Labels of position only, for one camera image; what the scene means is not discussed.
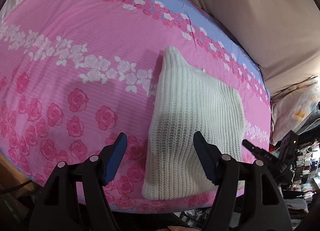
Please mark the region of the red white black knit sweater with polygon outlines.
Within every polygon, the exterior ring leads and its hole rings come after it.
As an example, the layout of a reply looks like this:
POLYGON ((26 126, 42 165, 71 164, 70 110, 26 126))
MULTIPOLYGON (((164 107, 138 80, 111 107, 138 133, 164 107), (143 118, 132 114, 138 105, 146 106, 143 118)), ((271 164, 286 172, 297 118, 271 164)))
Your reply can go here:
POLYGON ((214 190, 193 145, 195 132, 240 160, 246 121, 238 91, 165 50, 149 128, 143 196, 171 200, 214 190))

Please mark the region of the pale floral hanging cloth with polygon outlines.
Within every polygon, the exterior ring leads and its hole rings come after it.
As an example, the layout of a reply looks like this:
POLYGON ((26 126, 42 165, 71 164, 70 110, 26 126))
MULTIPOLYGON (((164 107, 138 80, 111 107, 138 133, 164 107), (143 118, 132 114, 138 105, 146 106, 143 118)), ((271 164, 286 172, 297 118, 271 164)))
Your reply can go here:
POLYGON ((272 98, 271 137, 275 145, 290 131, 297 132, 319 103, 319 76, 297 83, 272 98))

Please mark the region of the pink floral bed sheet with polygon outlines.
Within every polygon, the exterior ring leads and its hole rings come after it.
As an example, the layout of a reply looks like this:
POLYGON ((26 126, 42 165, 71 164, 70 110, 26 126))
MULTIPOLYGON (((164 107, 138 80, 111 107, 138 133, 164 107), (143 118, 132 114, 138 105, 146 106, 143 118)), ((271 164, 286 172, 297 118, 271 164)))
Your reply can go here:
POLYGON ((166 213, 209 206, 214 192, 142 196, 149 125, 167 46, 236 89, 245 137, 268 148, 270 99, 258 67, 188 0, 23 0, 1 22, 1 153, 44 185, 57 162, 128 147, 104 189, 114 211, 166 213))

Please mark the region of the beige fabric backdrop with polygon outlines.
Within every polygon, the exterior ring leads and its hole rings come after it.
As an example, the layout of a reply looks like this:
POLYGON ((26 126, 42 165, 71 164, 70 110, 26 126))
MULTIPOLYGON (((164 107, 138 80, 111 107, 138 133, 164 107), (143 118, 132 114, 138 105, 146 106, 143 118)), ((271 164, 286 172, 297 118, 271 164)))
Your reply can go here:
POLYGON ((313 0, 190 1, 231 32, 272 94, 319 75, 319 9, 313 0))

